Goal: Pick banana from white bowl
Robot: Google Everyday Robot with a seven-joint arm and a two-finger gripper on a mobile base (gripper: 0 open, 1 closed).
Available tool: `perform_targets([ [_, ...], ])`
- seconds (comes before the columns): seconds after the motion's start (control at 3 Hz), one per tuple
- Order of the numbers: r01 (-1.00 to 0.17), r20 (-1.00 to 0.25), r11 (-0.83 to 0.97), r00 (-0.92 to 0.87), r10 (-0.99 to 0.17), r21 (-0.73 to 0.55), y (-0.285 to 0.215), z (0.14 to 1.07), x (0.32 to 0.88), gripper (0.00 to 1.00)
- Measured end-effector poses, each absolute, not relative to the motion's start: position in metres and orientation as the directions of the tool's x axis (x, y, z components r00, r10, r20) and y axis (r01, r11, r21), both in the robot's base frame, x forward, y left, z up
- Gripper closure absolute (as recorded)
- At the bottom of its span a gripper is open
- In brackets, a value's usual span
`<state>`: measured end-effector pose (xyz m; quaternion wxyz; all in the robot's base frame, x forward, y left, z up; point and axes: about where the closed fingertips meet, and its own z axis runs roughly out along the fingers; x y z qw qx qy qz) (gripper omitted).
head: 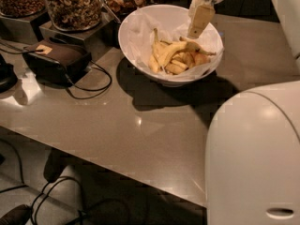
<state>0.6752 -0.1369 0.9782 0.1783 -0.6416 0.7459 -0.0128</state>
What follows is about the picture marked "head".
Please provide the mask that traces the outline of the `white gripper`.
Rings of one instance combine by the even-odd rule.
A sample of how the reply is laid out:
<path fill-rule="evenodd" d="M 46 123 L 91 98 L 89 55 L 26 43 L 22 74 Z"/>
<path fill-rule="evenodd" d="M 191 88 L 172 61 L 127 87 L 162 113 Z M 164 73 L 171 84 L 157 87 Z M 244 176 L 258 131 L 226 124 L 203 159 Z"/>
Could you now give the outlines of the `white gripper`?
<path fill-rule="evenodd" d="M 189 38 L 198 38 L 206 26 L 212 21 L 215 15 L 214 4 L 218 4 L 224 0 L 195 0 L 196 3 L 191 4 L 188 16 L 190 24 L 187 31 Z"/>

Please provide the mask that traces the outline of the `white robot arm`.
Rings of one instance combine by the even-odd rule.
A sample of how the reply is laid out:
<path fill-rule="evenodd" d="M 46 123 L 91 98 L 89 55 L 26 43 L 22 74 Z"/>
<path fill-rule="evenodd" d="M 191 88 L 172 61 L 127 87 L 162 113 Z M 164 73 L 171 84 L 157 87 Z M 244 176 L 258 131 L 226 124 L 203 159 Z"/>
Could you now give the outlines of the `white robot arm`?
<path fill-rule="evenodd" d="M 205 149 L 207 225 L 300 225 L 300 81 L 240 92 Z"/>

